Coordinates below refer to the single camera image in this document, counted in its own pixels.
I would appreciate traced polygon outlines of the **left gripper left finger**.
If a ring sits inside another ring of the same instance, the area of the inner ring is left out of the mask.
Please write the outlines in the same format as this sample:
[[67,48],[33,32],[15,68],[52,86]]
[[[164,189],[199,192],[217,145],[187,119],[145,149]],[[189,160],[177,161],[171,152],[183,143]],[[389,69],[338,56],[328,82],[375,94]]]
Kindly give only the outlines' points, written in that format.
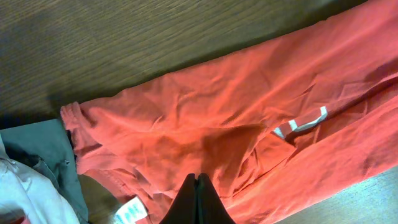
[[196,185],[195,174],[188,174],[160,224],[194,224],[196,222]]

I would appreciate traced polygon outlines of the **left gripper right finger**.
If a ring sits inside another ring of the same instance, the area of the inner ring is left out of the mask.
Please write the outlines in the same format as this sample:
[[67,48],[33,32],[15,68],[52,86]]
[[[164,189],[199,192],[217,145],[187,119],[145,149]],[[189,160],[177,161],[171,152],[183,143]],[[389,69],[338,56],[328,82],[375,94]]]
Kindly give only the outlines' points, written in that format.
[[197,203],[199,224],[235,224],[207,174],[198,176]]

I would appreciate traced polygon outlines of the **red soccer t-shirt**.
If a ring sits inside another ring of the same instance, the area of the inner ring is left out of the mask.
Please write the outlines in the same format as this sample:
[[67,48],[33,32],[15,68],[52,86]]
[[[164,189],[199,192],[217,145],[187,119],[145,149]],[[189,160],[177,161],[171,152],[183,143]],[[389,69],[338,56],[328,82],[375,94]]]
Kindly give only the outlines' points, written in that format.
[[397,165],[397,1],[61,108],[77,171],[158,223],[189,173],[274,223]]

